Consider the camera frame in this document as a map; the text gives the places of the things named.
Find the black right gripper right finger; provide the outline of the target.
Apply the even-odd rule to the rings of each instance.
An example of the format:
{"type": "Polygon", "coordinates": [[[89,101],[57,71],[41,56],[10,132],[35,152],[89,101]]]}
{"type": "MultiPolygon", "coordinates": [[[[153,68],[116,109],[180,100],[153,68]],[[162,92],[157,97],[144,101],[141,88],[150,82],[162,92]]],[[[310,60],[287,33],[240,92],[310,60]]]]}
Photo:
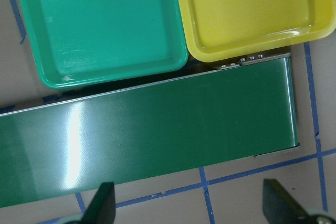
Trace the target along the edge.
{"type": "Polygon", "coordinates": [[[276,179],[264,179],[263,214],[268,223],[306,223],[309,214],[276,179]]]}

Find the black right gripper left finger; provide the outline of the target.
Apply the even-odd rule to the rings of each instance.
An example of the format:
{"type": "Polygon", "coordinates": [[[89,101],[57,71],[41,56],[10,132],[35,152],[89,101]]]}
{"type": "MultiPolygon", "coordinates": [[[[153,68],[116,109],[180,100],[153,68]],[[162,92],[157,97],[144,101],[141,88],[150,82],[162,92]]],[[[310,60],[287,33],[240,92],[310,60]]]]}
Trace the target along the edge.
{"type": "Polygon", "coordinates": [[[104,182],[98,188],[80,223],[114,223],[116,199],[113,182],[104,182]]]}

